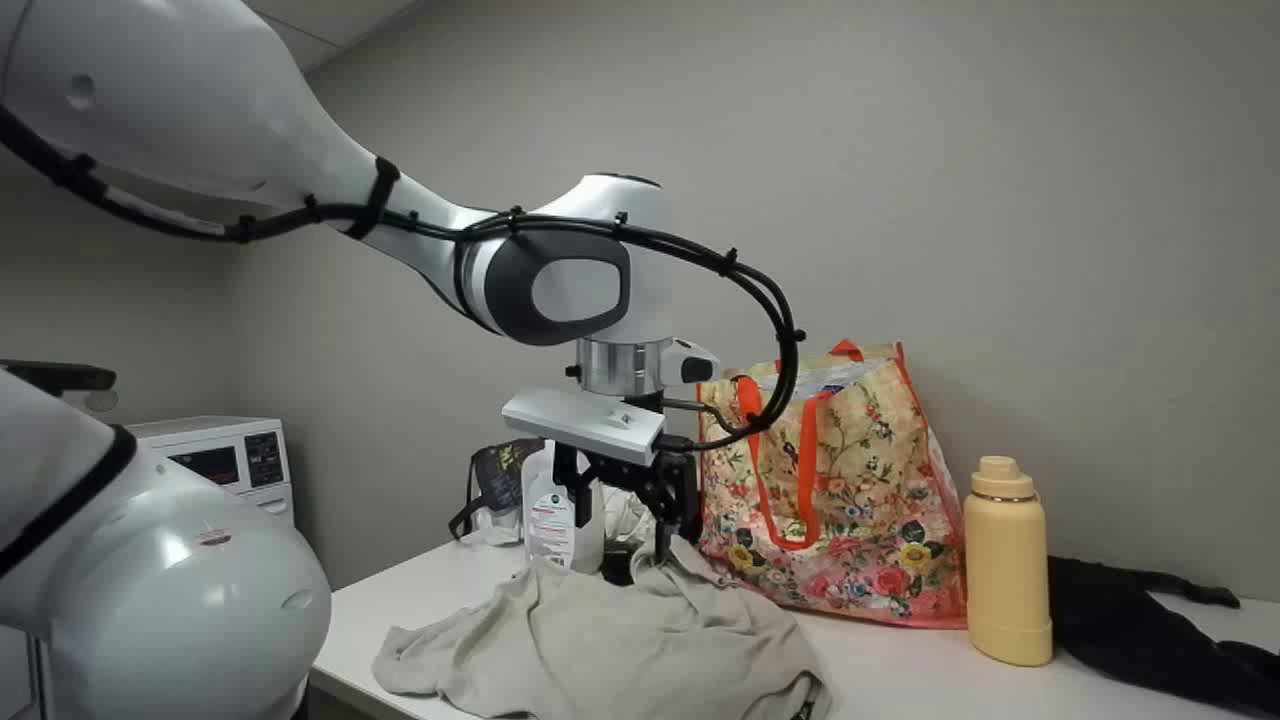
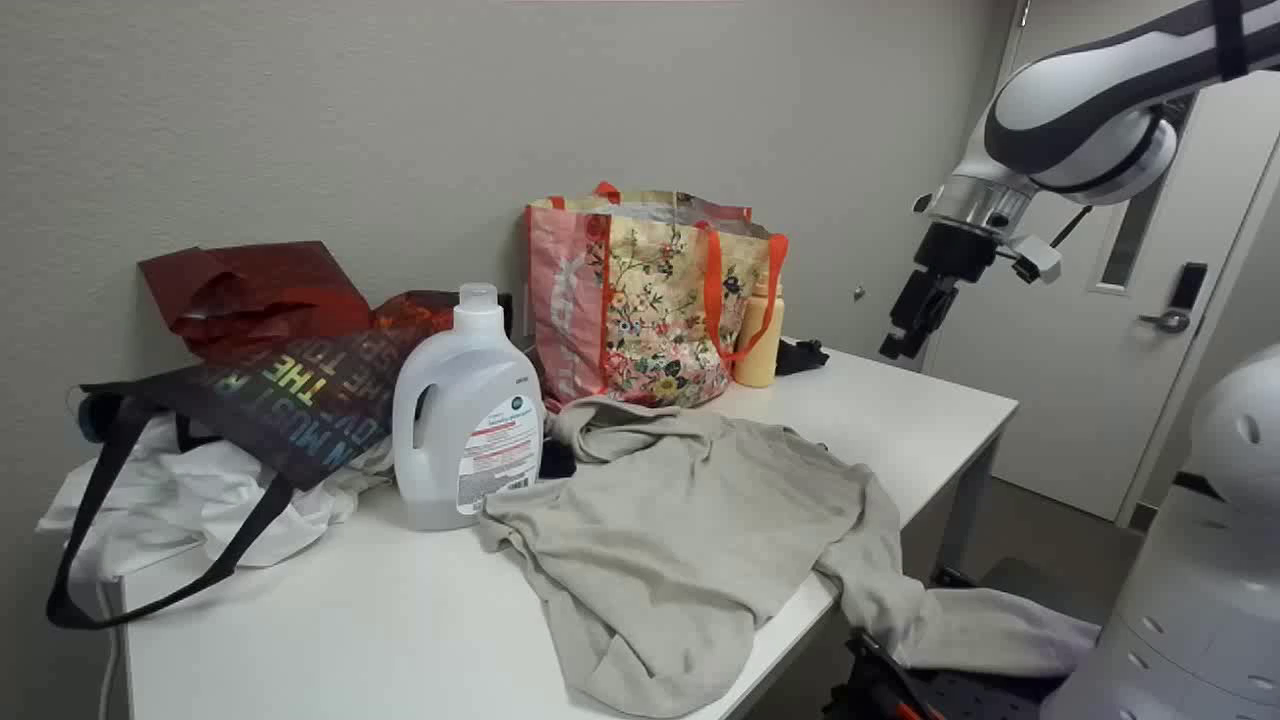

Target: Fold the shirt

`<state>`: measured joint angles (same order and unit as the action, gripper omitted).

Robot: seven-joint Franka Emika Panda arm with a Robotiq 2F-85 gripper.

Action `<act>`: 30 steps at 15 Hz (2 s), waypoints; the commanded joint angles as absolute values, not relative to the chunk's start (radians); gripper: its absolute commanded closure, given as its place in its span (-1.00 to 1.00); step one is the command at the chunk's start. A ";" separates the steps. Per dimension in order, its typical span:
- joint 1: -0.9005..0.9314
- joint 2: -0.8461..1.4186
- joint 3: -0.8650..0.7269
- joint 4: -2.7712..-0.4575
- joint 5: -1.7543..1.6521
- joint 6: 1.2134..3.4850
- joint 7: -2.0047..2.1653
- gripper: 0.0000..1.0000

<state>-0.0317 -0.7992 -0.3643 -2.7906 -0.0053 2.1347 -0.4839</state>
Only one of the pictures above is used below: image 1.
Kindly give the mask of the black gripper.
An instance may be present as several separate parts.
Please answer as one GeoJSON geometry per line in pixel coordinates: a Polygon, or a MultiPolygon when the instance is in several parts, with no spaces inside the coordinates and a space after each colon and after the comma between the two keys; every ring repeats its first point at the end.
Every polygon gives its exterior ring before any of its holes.
{"type": "Polygon", "coordinates": [[[553,480],[574,502],[574,561],[570,568],[594,571],[594,480],[633,493],[655,524],[653,554],[669,564],[672,527],[695,520],[695,469],[687,453],[662,453],[648,469],[582,453],[574,445],[553,450],[553,480]]]}

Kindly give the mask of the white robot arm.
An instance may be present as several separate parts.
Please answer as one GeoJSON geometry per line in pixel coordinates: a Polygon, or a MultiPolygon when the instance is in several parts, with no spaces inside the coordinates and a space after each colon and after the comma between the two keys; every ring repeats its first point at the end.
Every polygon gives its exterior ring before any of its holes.
{"type": "MultiPolygon", "coordinates": [[[[6,0],[0,126],[13,156],[122,220],[213,246],[327,223],[493,337],[574,341],[582,386],[510,416],[663,531],[687,520],[648,407],[672,348],[653,182],[587,171],[534,211],[443,200],[353,140],[245,0],[6,0]]],[[[0,493],[6,619],[46,644],[52,720],[292,720],[334,619],[295,524],[13,367],[0,493]]]]}

